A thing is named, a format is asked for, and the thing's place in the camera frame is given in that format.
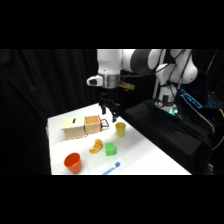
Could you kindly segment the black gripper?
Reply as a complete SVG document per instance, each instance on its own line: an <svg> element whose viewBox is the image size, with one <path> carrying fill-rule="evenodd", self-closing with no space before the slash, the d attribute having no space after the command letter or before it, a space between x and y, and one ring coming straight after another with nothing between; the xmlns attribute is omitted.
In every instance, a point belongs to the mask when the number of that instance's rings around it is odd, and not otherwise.
<svg viewBox="0 0 224 224"><path fill-rule="evenodd" d="M112 113L112 122L116 122L118 118L118 110L120 107L120 104L115 102L113 99L109 99L106 95L103 93L99 96L99 106L102 109L102 115L106 114L106 109L109 109Z"/></svg>

